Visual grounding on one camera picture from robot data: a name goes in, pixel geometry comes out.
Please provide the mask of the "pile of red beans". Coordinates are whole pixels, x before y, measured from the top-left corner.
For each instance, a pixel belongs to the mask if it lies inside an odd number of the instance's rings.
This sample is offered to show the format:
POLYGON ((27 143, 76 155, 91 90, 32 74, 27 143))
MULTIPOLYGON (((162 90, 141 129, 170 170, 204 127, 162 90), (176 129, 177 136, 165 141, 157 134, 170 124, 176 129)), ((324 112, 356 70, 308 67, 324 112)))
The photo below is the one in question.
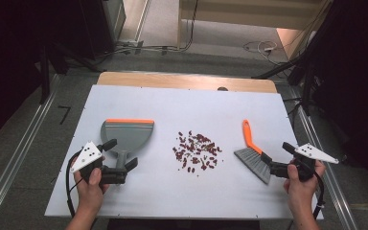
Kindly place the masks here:
POLYGON ((187 173, 205 172, 215 169, 222 159, 219 147, 209 137, 201 133, 178 131, 177 144, 172 147, 175 160, 180 164, 179 170, 187 173))

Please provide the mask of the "person's right hand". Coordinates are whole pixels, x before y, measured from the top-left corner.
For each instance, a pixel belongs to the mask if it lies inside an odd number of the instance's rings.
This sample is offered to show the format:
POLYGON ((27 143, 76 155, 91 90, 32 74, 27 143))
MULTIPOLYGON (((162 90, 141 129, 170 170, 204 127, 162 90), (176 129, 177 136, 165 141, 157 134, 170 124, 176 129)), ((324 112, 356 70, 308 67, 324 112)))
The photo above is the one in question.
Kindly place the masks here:
POLYGON ((294 164, 287 166, 288 179, 284 183, 284 189, 288 194, 288 207, 293 215, 310 214, 313 194, 318 185, 318 179, 314 175, 311 179, 302 182, 298 170, 294 164))

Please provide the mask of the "brown cardboard panel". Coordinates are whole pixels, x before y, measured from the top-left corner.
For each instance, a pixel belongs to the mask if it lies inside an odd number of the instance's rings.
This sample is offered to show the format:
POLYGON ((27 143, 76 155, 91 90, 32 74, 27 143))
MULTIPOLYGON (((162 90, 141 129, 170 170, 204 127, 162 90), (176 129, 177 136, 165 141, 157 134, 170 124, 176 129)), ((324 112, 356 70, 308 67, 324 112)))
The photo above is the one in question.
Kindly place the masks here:
POLYGON ((282 47, 287 55, 287 58, 296 58, 302 47, 304 33, 300 30, 291 30, 284 28, 277 28, 276 31, 280 38, 282 47))

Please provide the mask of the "black curtain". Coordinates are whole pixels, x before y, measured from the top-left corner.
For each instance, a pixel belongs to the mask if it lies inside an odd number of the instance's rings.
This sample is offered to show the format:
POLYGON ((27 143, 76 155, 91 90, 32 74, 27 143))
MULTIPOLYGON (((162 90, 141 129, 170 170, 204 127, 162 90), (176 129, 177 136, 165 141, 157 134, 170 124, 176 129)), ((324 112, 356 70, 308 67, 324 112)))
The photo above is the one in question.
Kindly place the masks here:
POLYGON ((342 147, 368 170, 368 0, 333 0, 310 44, 320 79, 312 98, 342 132, 342 147))
POLYGON ((0 0, 0 129, 38 88, 50 92, 48 68, 68 72, 71 58, 91 63, 113 49, 106 0, 0 0))

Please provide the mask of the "white board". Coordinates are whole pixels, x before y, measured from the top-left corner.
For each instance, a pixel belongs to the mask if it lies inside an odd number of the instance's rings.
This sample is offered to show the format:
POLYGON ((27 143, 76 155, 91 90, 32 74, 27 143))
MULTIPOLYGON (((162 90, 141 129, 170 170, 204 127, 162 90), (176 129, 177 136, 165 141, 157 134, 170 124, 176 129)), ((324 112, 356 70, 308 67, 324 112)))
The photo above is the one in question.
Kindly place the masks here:
POLYGON ((297 143, 277 93, 95 85, 91 88, 68 152, 100 144, 109 118, 152 119, 153 132, 132 155, 138 165, 126 183, 111 186, 100 216, 154 219, 288 219, 283 179, 263 183, 235 156, 245 146, 242 123, 254 143, 278 162, 291 156, 282 145, 297 143), (176 159, 179 136, 201 134, 220 151, 214 168, 190 172, 176 159))

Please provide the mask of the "aluminium floor rail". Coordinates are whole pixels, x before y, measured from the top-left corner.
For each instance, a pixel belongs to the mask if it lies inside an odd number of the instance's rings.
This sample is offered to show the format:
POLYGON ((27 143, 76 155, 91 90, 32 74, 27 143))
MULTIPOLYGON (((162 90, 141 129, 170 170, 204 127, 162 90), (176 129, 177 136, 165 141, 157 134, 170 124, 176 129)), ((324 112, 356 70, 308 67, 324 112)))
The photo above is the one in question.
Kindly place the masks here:
POLYGON ((321 161, 325 167, 325 175, 322 179, 323 188, 327 190, 327 194, 331 198, 332 206, 338 216, 342 230, 358 230, 356 220, 353 216, 349 203, 338 183, 333 166, 341 163, 341 161, 323 151, 321 142, 317 132, 311 121, 311 116, 308 116, 302 106, 302 94, 297 88, 291 87, 289 94, 294 100, 294 110, 292 114, 296 116, 296 120, 300 127, 304 129, 304 134, 307 143, 311 145, 308 152, 314 160, 321 161))
POLYGON ((28 122, 28 126, 22 134, 22 138, 14 144, 15 149, 10 153, 10 160, 6 164, 5 169, 0 173, 0 206, 5 199, 5 196, 10 189, 25 157, 28 154, 29 148, 35 139, 43 120, 45 119, 53 100, 58 92, 58 88, 64 79, 64 76, 55 74, 50 82, 52 91, 47 99, 40 104, 35 110, 33 118, 28 122))

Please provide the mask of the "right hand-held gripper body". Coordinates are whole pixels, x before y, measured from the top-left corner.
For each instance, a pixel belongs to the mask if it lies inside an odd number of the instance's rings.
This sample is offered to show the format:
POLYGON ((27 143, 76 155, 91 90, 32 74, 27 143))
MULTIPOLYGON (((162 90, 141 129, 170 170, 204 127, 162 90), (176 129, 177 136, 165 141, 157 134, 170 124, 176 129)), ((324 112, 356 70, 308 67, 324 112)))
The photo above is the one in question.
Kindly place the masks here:
MULTIPOLYGON (((292 164, 296 166, 299 178, 302 182, 305 182, 313 177, 316 160, 333 164, 339 163, 337 158, 330 156, 310 143, 300 147, 295 147, 295 151, 296 153, 292 154, 294 157, 292 164)), ((277 177, 288 178, 288 164, 272 161, 269 164, 269 168, 271 174, 277 177)))

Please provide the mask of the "grey cabinet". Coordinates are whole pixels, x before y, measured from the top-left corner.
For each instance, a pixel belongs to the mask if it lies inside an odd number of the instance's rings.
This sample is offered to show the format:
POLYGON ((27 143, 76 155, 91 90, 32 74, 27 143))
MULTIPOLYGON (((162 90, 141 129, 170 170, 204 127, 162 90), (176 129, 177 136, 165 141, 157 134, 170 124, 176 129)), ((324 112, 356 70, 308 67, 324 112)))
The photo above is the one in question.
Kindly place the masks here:
POLYGON ((112 41, 116 43, 120 38, 122 29, 127 18, 124 1, 103 0, 103 8, 112 41))

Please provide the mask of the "wooden table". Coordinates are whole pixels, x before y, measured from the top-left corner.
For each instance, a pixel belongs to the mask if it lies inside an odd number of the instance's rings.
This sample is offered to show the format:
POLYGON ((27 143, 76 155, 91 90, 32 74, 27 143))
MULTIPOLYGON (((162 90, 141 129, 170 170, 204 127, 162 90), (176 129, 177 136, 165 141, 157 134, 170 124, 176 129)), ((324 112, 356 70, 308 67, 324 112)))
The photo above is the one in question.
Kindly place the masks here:
POLYGON ((180 88, 199 90, 227 90, 236 92, 276 93, 272 80, 237 79, 208 75, 184 75, 142 72, 103 72, 99 85, 180 88))

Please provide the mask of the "grey dustpan with orange edge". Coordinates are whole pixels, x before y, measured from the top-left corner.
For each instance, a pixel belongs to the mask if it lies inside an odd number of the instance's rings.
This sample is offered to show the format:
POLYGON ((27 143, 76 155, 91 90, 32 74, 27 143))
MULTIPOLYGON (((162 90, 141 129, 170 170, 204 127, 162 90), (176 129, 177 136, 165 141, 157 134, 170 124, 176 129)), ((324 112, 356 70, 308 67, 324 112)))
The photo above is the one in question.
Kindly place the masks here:
POLYGON ((106 119, 101 127, 103 143, 116 139, 110 149, 117 156, 116 168, 126 170, 127 156, 139 150, 150 138, 154 120, 149 119, 106 119))

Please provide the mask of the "light wooden furniture frame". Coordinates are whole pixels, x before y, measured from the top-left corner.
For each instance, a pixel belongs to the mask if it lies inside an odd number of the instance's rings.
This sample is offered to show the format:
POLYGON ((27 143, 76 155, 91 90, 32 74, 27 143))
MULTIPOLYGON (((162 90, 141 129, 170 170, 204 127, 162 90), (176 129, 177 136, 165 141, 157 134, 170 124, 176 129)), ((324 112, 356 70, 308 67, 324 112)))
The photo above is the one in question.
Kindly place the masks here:
POLYGON ((303 43, 318 29, 332 0, 178 0, 178 35, 181 21, 201 21, 300 30, 303 43))

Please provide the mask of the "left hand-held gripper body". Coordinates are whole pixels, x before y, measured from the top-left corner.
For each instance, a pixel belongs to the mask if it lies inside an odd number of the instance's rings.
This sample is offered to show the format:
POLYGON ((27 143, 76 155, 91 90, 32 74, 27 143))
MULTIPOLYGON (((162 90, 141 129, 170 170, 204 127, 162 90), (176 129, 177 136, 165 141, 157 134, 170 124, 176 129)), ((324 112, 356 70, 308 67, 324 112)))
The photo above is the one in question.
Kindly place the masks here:
POLYGON ((102 171, 101 184, 124 184, 126 182, 127 170, 109 168, 104 165, 102 145, 96 146, 90 141, 81 149, 70 172, 80 172, 84 181, 87 182, 95 168, 99 168, 102 171))

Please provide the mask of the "grey brush with orange handle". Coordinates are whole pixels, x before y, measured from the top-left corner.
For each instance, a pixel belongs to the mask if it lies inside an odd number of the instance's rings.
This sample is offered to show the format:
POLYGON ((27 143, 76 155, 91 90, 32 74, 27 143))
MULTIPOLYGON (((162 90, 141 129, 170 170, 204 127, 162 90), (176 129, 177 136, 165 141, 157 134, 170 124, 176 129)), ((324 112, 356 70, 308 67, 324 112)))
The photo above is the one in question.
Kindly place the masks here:
POLYGON ((261 159, 263 151, 253 143, 252 130, 247 120, 242 121, 242 134, 246 147, 235 150, 234 154, 243 162, 243 164, 252 171, 264 184, 270 181, 270 169, 261 159))

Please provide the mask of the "person's left hand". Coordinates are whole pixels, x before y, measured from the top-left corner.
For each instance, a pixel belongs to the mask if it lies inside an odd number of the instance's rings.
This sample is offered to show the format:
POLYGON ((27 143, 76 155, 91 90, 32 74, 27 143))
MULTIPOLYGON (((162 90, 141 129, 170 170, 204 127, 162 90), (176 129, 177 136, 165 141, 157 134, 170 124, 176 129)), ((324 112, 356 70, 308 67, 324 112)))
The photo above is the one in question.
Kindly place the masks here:
POLYGON ((101 184, 102 171, 95 168, 87 182, 84 181, 80 172, 75 172, 73 176, 75 181, 78 182, 79 204, 76 214, 96 216, 102 207, 104 194, 109 188, 108 184, 101 184))

